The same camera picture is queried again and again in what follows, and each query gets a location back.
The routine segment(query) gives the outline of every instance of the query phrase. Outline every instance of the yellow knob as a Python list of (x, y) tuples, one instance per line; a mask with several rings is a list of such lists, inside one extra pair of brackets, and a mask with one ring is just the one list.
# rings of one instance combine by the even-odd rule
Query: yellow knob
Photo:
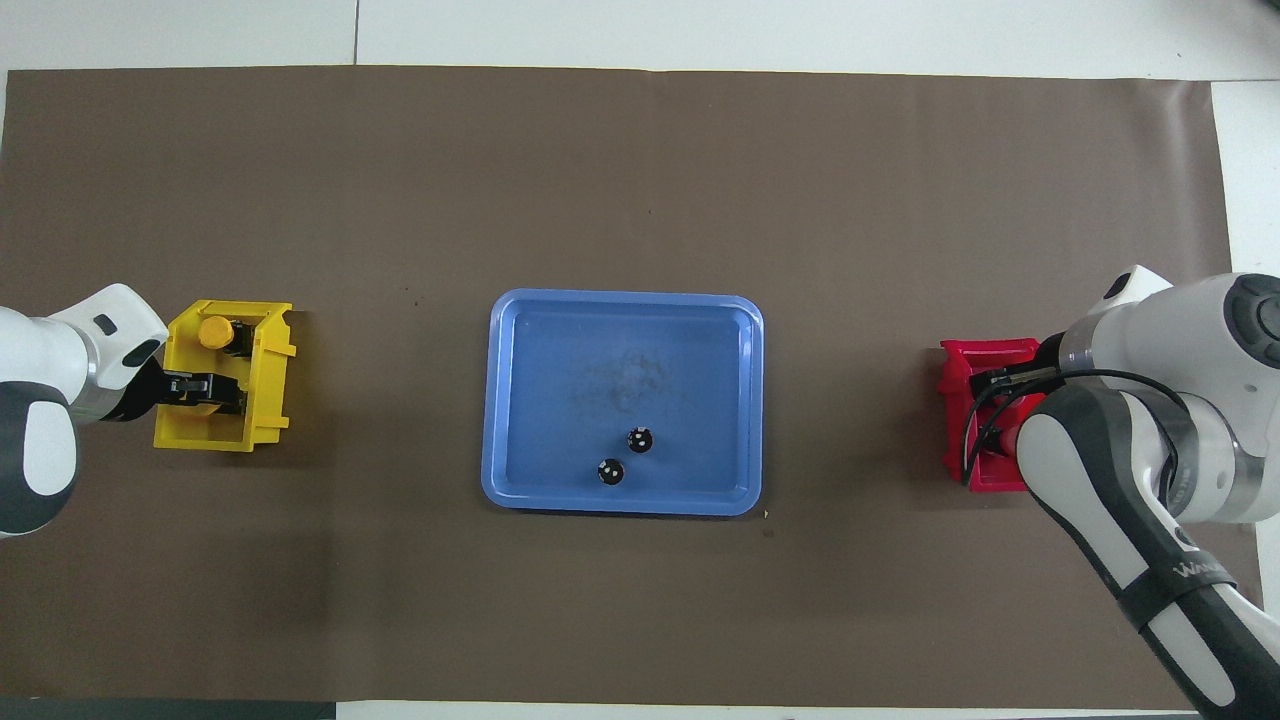
[(233, 340), (236, 340), (236, 329), (232, 328), (232, 322), (227, 318), (212, 315), (200, 323), (200, 345), (209, 350), (221, 350)]

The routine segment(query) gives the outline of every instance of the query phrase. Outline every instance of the brown mat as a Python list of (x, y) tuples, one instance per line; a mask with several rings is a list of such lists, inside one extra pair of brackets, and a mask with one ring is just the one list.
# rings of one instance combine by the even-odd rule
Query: brown mat
[[(1207, 85), (15, 72), (0, 182), (8, 306), (301, 310), (279, 446), (84, 429), (0, 544), (6, 694), (1187, 706), (1029, 497), (946, 479), (933, 383), (940, 338), (1050, 334), (1132, 263), (1228, 269)], [(492, 506), (513, 287), (754, 300), (755, 511)], [(1252, 529), (1199, 537), (1257, 600)]]

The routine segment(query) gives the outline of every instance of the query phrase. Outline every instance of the blue plastic tray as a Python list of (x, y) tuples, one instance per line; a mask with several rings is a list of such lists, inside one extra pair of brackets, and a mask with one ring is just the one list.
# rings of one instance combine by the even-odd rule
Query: blue plastic tray
[[(740, 515), (760, 497), (763, 407), (749, 300), (513, 290), (489, 328), (481, 484), (503, 507)], [(636, 427), (649, 452), (628, 450)]]

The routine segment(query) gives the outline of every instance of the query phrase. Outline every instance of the white robotic arm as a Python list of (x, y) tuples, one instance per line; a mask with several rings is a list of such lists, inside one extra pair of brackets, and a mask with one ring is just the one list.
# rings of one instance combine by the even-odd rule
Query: white robotic arm
[(1178, 392), (1066, 379), (1019, 429), (1018, 464), (1204, 717), (1280, 716), (1280, 624), (1179, 525), (1280, 510), (1280, 279), (1174, 288), (1134, 268), (1048, 364)]
[(63, 509), (77, 468), (73, 421), (110, 415), (168, 337), (123, 284), (49, 318), (0, 307), (0, 537), (36, 530)]

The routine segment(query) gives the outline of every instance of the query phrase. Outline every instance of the red plastic container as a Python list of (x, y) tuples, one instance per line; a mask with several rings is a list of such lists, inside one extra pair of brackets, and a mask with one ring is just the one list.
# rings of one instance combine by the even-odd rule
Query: red plastic container
[[(973, 406), (969, 378), (978, 373), (1032, 360), (1036, 357), (1036, 350), (1039, 348), (1039, 341), (1033, 338), (945, 340), (941, 345), (947, 351), (947, 361), (942, 365), (942, 380), (938, 382), (938, 392), (942, 393), (947, 406), (947, 454), (942, 457), (942, 462), (947, 466), (951, 479), (960, 482), (961, 447), (973, 447), (978, 438), (978, 428), (996, 410), (995, 405), (980, 407), (966, 432), (964, 421), (969, 415), (969, 407)], [(1043, 398), (1043, 393), (1032, 393), (1015, 400), (1009, 410), (1001, 413), (996, 427), (1005, 430), (1002, 438), (1015, 437), (1015, 433), (1009, 430), (1023, 424), (1023, 420)], [(1002, 446), (1009, 455), (988, 450), (978, 454), (969, 479), (970, 492), (1027, 489), (1023, 474), (1018, 471), (1018, 459), (1012, 454), (1012, 442), (1002, 442)]]

